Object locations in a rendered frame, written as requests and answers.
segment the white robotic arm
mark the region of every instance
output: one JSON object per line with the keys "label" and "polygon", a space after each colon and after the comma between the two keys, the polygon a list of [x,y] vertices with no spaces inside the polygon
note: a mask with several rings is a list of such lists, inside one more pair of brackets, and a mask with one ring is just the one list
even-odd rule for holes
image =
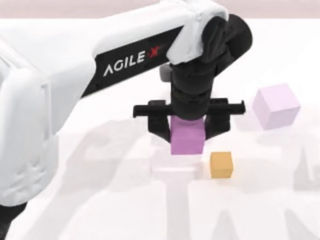
{"label": "white robotic arm", "polygon": [[0,205],[26,203],[50,183],[57,132],[81,97],[167,59],[176,65],[198,58],[215,16],[229,17],[211,0],[162,0],[106,19],[0,26]]}

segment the cube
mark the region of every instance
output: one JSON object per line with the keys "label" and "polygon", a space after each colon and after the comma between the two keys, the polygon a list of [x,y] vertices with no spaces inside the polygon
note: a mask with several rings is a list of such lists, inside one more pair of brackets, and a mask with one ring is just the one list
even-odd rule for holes
{"label": "cube", "polygon": [[231,152],[212,152],[210,156],[210,172],[214,179],[231,178],[234,171]]}
{"label": "cube", "polygon": [[292,125],[300,108],[298,99],[286,83],[259,89],[252,104],[264,130]]}
{"label": "cube", "polygon": [[171,117],[171,154],[197,155],[202,154],[206,141],[204,119],[183,120]]}

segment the white table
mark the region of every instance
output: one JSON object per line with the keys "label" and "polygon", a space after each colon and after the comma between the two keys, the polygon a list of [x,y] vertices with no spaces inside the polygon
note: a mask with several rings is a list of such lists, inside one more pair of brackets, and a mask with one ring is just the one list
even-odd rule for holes
{"label": "white table", "polygon": [[[214,82],[215,97],[246,102],[231,132],[202,156],[170,156],[147,119],[132,118],[133,105],[169,99],[158,69],[86,98],[60,132],[55,179],[8,240],[319,239],[320,20],[247,21],[252,49]],[[264,132],[251,101],[283,82],[301,111],[293,126]],[[210,179],[215,151],[232,152],[231,179]]]}

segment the held purple block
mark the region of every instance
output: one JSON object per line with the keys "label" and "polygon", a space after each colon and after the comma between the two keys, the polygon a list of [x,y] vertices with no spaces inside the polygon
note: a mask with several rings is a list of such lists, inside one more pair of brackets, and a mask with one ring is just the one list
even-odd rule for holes
{"label": "held purple block", "polygon": [[301,106],[288,84],[278,84],[258,90],[252,109],[264,130],[293,124]]}
{"label": "held purple block", "polygon": [[206,141],[204,120],[183,120],[171,116],[171,154],[196,155],[202,154]]}

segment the agile-x logo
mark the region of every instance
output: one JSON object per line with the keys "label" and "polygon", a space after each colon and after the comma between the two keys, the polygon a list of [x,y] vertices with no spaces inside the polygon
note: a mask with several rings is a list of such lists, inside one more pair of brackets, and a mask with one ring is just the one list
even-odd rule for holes
{"label": "agile-x logo", "polygon": [[103,76],[107,76],[109,74],[114,74],[115,72],[120,72],[123,69],[127,69],[133,67],[137,64],[141,64],[146,60],[146,57],[149,59],[153,59],[160,54],[160,50],[164,45],[158,45],[152,47],[149,51],[140,51],[138,54],[133,54],[130,56],[126,56],[123,59],[117,60],[114,64],[108,64],[106,70],[104,71]]}

